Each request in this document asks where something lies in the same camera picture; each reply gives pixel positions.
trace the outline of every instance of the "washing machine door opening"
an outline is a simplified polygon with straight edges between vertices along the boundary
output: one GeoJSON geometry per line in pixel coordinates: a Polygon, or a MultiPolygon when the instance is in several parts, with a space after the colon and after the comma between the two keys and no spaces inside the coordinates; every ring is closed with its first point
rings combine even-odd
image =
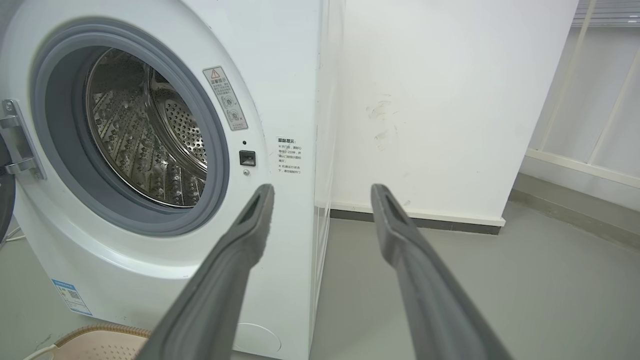
{"type": "Polygon", "coordinates": [[[200,82],[127,24],[84,20],[40,51],[32,112],[47,159],[102,218],[155,236],[192,231],[219,208],[228,151],[200,82]]]}
{"type": "Polygon", "coordinates": [[[84,87],[92,141],[120,180],[152,202],[192,208],[204,190],[207,154],[178,91],[118,49],[98,58],[84,87]]]}

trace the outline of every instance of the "white label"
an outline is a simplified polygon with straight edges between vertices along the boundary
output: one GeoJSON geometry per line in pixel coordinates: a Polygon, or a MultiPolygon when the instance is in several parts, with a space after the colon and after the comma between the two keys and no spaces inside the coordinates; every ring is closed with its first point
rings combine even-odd
{"type": "Polygon", "coordinates": [[[292,138],[278,136],[278,172],[300,175],[302,170],[302,146],[292,138]]]}
{"type": "Polygon", "coordinates": [[[76,290],[75,286],[54,279],[51,279],[51,281],[53,281],[56,289],[58,289],[58,292],[62,296],[62,299],[67,303],[69,310],[83,315],[93,316],[93,314],[91,314],[91,311],[89,311],[89,308],[80,297],[80,294],[76,290]]]}
{"type": "Polygon", "coordinates": [[[244,113],[238,103],[238,99],[236,98],[236,93],[231,87],[222,67],[212,67],[204,69],[202,72],[204,72],[204,76],[207,77],[213,92],[216,94],[220,105],[222,105],[231,130],[235,131],[249,128],[246,124],[244,113]]]}

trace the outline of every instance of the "blue label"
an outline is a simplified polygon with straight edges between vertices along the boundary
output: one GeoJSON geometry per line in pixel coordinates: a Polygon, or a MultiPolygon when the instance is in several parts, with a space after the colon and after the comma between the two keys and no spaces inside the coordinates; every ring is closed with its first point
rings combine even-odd
{"type": "Polygon", "coordinates": [[[54,279],[51,279],[51,281],[53,281],[53,285],[58,289],[60,296],[62,296],[62,299],[69,307],[69,310],[79,314],[93,316],[91,311],[89,311],[89,308],[84,303],[84,300],[80,297],[75,286],[54,279]]]}

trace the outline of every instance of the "gray baseboard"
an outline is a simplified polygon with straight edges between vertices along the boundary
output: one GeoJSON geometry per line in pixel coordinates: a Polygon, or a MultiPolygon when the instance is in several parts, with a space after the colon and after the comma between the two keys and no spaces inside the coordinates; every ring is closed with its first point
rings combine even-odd
{"type": "Polygon", "coordinates": [[[637,211],[525,174],[518,174],[509,201],[640,252],[637,211]]]}
{"type": "MultiPolygon", "coordinates": [[[[332,209],[331,217],[341,218],[345,220],[373,222],[372,213],[360,213],[357,211],[332,209]]],[[[427,220],[423,218],[412,218],[412,220],[417,227],[423,227],[426,229],[436,229],[436,230],[462,231],[464,233],[498,235],[498,233],[500,232],[500,229],[502,229],[501,226],[493,226],[493,225],[478,225],[478,224],[468,224],[468,223],[453,222],[453,221],[427,220]]]]}

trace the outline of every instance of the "gray floor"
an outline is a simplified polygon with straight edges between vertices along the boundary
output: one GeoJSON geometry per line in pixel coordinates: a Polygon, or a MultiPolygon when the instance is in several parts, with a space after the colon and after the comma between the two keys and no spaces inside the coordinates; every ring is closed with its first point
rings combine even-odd
{"type": "MultiPolygon", "coordinates": [[[[516,204],[504,217],[499,236],[422,233],[514,358],[640,358],[640,254],[516,204]]],[[[25,241],[0,250],[0,288],[2,359],[95,321],[66,309],[25,241]]],[[[395,274],[371,223],[331,224],[311,358],[413,359],[395,274]]]]}

